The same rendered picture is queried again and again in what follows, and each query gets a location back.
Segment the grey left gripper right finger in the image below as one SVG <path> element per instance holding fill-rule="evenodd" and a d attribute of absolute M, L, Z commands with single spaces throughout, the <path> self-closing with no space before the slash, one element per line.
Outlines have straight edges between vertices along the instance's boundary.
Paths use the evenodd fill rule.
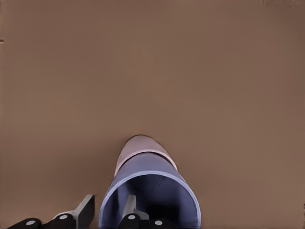
<path fill-rule="evenodd" d="M 148 213 L 136 209 L 136 196 L 129 195 L 120 229 L 177 229 L 177 227 L 166 218 L 150 219 Z"/>

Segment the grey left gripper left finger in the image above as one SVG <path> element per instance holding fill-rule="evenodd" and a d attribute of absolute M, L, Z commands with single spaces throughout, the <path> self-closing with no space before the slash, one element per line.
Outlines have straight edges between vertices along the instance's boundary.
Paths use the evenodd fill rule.
<path fill-rule="evenodd" d="M 74 210 L 57 214 L 49 222 L 38 218 L 23 219 L 8 229 L 89 229 L 95 216 L 95 195 L 87 195 Z"/>

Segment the purple cup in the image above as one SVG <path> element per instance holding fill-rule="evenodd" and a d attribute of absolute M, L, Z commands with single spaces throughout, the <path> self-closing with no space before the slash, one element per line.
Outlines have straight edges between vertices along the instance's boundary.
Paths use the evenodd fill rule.
<path fill-rule="evenodd" d="M 150 219 L 166 218 L 177 228 L 200 228 L 198 200 L 180 173 L 163 157 L 140 153 L 119 169 L 102 202 L 98 225 L 119 226 L 128 196 L 136 197 L 136 209 Z"/>

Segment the pink cup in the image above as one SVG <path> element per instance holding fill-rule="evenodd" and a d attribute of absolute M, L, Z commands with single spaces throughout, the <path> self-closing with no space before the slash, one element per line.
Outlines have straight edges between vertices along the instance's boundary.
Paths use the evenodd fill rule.
<path fill-rule="evenodd" d="M 165 159 L 176 170 L 178 170 L 176 163 L 161 144 L 147 135 L 135 135 L 131 137 L 122 148 L 117 159 L 114 177 L 116 177 L 119 170 L 123 167 L 124 164 L 127 163 L 128 160 L 142 153 L 156 154 Z"/>

